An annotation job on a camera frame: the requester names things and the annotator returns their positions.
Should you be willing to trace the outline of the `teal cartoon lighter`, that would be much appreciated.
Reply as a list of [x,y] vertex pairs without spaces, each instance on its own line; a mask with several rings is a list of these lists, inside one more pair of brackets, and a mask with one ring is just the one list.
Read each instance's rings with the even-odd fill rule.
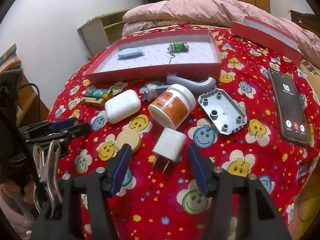
[[112,91],[110,89],[88,89],[85,97],[107,101],[112,97]]

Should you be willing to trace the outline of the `round wooden disc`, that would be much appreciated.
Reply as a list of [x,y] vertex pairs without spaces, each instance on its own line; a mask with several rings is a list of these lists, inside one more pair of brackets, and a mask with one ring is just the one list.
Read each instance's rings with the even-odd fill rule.
[[137,131],[127,128],[120,132],[115,140],[115,145],[119,150],[124,144],[129,144],[132,154],[135,154],[139,150],[142,140]]

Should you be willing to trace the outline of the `white earbuds case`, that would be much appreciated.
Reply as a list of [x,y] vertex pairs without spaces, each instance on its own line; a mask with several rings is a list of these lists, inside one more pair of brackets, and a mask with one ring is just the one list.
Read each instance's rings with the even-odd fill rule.
[[141,108],[141,101],[137,93],[126,90],[105,102],[106,120],[109,124],[116,124],[137,113]]

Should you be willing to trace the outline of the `white usb charger plug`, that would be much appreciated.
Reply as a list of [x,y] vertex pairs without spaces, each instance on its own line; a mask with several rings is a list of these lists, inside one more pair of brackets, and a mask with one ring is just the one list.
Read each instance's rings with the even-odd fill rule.
[[166,160],[166,165],[162,171],[164,173],[170,163],[178,162],[186,141],[185,134],[167,127],[164,128],[152,150],[153,154],[156,155],[152,167],[155,166],[159,158],[162,158]]

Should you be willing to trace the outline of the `light blue oval case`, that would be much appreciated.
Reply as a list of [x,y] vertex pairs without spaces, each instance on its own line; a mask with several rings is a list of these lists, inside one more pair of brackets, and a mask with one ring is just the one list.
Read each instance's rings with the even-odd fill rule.
[[131,59],[135,57],[140,57],[143,55],[143,49],[142,48],[126,48],[121,50],[118,53],[118,59]]

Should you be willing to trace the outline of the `white orange-label jar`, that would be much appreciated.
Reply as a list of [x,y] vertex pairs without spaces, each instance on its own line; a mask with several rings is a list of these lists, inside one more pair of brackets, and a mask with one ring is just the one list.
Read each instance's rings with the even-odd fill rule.
[[148,110],[159,125],[176,130],[195,106],[192,92],[182,85],[173,84],[148,106]]

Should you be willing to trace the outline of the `grey-blue curved plastic bracket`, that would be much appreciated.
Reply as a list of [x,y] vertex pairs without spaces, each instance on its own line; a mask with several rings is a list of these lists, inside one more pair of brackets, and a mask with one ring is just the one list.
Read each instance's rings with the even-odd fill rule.
[[188,80],[176,75],[176,73],[169,73],[167,75],[167,83],[174,85],[182,85],[189,89],[193,94],[201,95],[203,93],[209,92],[215,88],[216,80],[213,77],[209,77],[205,81],[196,82]]

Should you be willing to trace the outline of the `grey plastic cover plate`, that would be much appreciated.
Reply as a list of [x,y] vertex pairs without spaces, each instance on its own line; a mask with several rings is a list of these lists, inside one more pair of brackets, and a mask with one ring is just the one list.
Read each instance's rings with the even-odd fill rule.
[[244,111],[223,89],[201,94],[198,103],[220,134],[236,133],[247,124]]

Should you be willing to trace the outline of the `green toy keychain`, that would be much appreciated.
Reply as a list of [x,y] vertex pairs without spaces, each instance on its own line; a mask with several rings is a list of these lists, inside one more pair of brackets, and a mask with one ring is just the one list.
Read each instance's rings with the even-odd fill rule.
[[169,53],[181,53],[181,52],[188,52],[189,45],[187,42],[177,41],[174,43],[169,44],[167,48]]

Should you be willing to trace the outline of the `blue plastic clip part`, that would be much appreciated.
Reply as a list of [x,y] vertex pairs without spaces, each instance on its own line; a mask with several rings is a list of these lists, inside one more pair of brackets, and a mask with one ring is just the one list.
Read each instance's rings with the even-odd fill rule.
[[155,84],[148,84],[145,87],[142,87],[139,92],[143,94],[142,101],[151,101],[156,99],[159,95],[161,95],[164,91],[166,91],[170,85],[162,85],[158,86]]

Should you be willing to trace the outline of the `metal spring clamp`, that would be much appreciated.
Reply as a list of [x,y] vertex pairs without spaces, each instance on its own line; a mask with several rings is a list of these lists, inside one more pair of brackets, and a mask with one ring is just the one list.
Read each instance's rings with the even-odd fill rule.
[[33,158],[37,169],[39,183],[34,184],[34,204],[39,212],[44,208],[46,201],[50,202],[47,218],[52,219],[57,215],[58,208],[62,205],[62,196],[57,182],[57,166],[60,159],[60,144],[53,140],[49,144],[48,153],[45,155],[43,147],[36,143],[33,148]]

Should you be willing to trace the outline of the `beige open shelf unit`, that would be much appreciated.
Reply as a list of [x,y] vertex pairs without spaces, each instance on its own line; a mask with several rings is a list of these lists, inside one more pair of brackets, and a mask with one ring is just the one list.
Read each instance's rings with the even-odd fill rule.
[[77,29],[90,57],[99,54],[122,38],[125,25],[123,16],[126,12],[128,10],[96,16]]

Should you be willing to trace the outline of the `red smiley-flower blanket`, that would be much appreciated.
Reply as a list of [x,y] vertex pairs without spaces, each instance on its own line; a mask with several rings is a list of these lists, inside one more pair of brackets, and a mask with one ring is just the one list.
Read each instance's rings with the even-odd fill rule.
[[[319,160],[319,99],[306,75],[288,58],[235,37],[230,30],[212,28],[222,60],[218,86],[245,110],[248,124],[239,132],[219,135],[209,127],[200,106],[179,127],[188,144],[207,139],[200,152],[232,174],[255,173],[264,180],[293,239],[299,239],[319,211],[319,196],[299,200]],[[76,117],[92,126],[91,133],[71,142],[58,173],[80,176],[104,165],[116,153],[123,129],[139,133],[142,144],[133,155],[125,183],[108,202],[121,239],[200,239],[212,201],[197,189],[187,151],[177,163],[157,158],[152,150],[163,128],[149,114],[147,101],[139,112],[115,124],[102,108],[80,101],[91,87],[86,64],[66,83],[48,118]],[[279,134],[277,107],[269,68],[289,75],[300,94],[310,142],[306,147],[285,142]]]

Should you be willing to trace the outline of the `red box lid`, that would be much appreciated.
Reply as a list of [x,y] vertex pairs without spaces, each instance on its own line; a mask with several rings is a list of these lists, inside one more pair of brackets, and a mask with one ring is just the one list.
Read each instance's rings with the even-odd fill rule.
[[245,16],[243,22],[232,22],[231,31],[236,36],[278,52],[299,67],[303,54],[298,50],[298,40],[292,35],[249,16]]

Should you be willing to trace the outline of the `dark wooden headboard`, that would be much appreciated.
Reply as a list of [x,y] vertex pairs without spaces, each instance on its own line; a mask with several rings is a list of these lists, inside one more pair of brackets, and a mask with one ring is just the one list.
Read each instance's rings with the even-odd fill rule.
[[301,28],[309,30],[320,36],[320,20],[315,14],[303,14],[294,10],[290,10],[291,21],[299,25]]

